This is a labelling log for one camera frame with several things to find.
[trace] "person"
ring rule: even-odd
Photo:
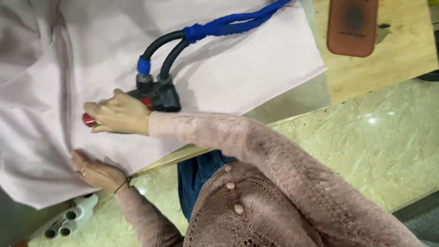
[[[390,213],[256,120],[224,114],[151,113],[121,90],[114,93],[102,104],[84,104],[85,111],[101,124],[93,133],[177,139],[237,158],[220,162],[209,178],[199,179],[201,186],[188,186],[199,191],[193,193],[196,199],[183,237],[130,187],[121,170],[74,151],[78,177],[115,193],[142,246],[422,246]],[[217,156],[217,161],[223,157],[221,153],[211,156]]]

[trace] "wire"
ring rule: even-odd
[[[174,49],[169,53],[163,62],[162,68],[160,69],[160,79],[167,80],[169,78],[169,71],[171,70],[171,66],[174,63],[175,59],[180,55],[180,53],[189,46],[189,41],[185,38],[178,43]]]
[[[145,60],[145,61],[149,61],[151,59],[151,56],[154,54],[154,52],[156,50],[158,50],[162,45],[172,41],[172,40],[178,40],[178,39],[183,39],[184,36],[184,32],[183,30],[179,30],[179,31],[174,31],[172,33],[168,33],[165,34],[163,36],[161,36],[160,38],[154,40],[154,42],[152,42],[148,48],[146,48],[145,52],[143,53],[143,55],[141,55],[141,59]]]

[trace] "tile floor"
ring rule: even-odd
[[[439,83],[409,80],[274,126],[367,198],[395,211],[439,189]],[[185,233],[176,166],[132,182]],[[140,246],[111,194],[71,237],[36,238],[31,247]]]

